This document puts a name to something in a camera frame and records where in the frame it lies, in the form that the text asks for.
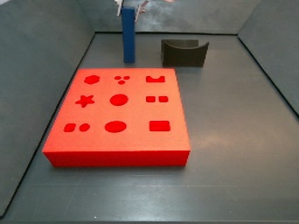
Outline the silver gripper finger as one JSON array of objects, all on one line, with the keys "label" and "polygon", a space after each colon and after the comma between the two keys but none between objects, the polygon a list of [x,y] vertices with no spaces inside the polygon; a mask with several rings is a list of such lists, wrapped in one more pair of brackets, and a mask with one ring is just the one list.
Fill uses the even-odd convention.
[{"label": "silver gripper finger", "polygon": [[116,8],[116,16],[120,17],[124,0],[114,0],[114,3],[116,3],[116,7],[117,7]]},{"label": "silver gripper finger", "polygon": [[144,0],[136,7],[136,12],[134,12],[134,22],[137,22],[138,16],[145,13],[145,6],[149,3],[149,0]]}]

